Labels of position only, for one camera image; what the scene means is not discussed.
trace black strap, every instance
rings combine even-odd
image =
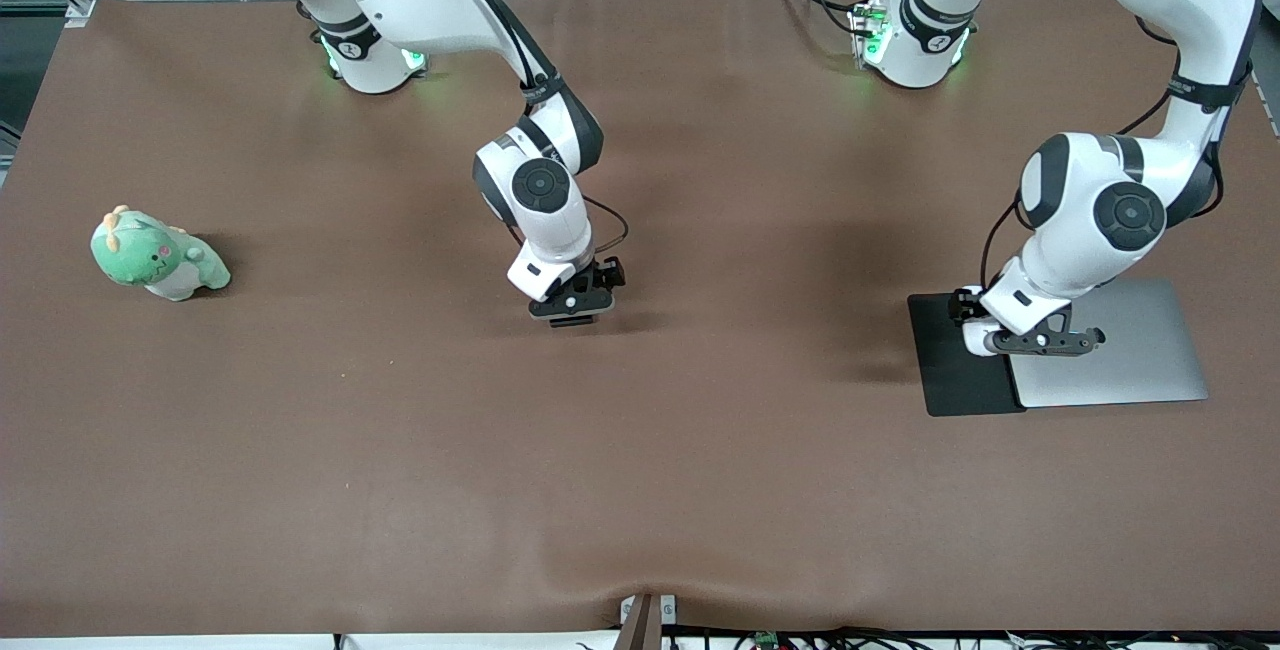
[[[1175,99],[1196,102],[1204,113],[1212,113],[1220,107],[1234,106],[1244,91],[1244,81],[1252,72],[1253,61],[1245,63],[1242,75],[1230,84],[1206,84],[1206,82],[1189,81],[1175,72],[1169,79],[1169,93]]]
[[[521,82],[520,93],[525,97],[526,106],[536,106],[536,104],[547,102],[552,99],[552,95],[558,93],[564,88],[564,79],[559,75],[539,75],[534,79],[534,84],[525,84]]]
[[[556,145],[552,143],[552,139],[548,138],[538,123],[530,120],[529,116],[521,116],[520,120],[516,122],[516,127],[525,131],[525,134],[529,136],[532,143],[538,145],[538,152],[543,154],[543,157],[553,159],[553,161],[564,164],[564,159],[561,157],[559,150],[556,148]]]
[[[916,6],[920,9],[920,15],[929,18],[929,20],[940,22],[943,26],[959,26],[948,27],[947,29],[925,26],[915,13]],[[955,13],[946,13],[929,6],[924,0],[902,0],[899,14],[902,18],[902,27],[905,27],[913,38],[919,41],[920,49],[928,54],[938,54],[947,52],[947,49],[951,49],[951,45],[955,45],[955,41],[965,35],[965,31],[969,29],[969,20],[973,20],[974,12],[977,12],[977,8],[973,12],[955,15]]]
[[[329,32],[321,31],[326,44],[330,49],[334,49],[339,56],[347,59],[365,59],[369,58],[369,50],[378,44],[378,40],[383,38],[381,32],[374,26],[367,26],[365,29],[356,32],[356,35],[329,35]]]
[[[316,26],[320,26],[320,29],[324,29],[325,32],[332,32],[333,35],[347,35],[347,32],[355,32],[357,29],[361,29],[361,27],[369,26],[369,17],[366,17],[365,13],[360,13],[360,15],[352,17],[351,20],[343,20],[343,22],[315,20],[315,22]]]

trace green plush dinosaur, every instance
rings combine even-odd
[[[120,285],[143,285],[161,298],[187,299],[196,287],[227,287],[232,273],[205,241],[146,212],[119,205],[88,243],[97,267]]]

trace black pad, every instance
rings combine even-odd
[[[979,358],[947,313],[951,294],[909,296],[915,357],[924,383],[924,406],[933,417],[1021,413],[1009,362],[1001,354]]]

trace gray floor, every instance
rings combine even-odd
[[[0,17],[0,120],[22,131],[63,29],[60,17]]]

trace brown cloth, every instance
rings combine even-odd
[[[1132,120],[1170,49],[1112,0],[987,0],[909,91],[803,0],[512,6],[634,226],[593,328],[526,316],[471,184],[521,111],[500,59],[361,97],[292,3],[104,0],[64,32],[0,193],[0,635],[585,630],[639,590],[750,628],[1280,626],[1252,86],[1226,202],[1133,271],[1174,281],[1212,399],[932,418],[906,296],[974,281],[1028,155]],[[113,285],[115,203],[232,285]]]

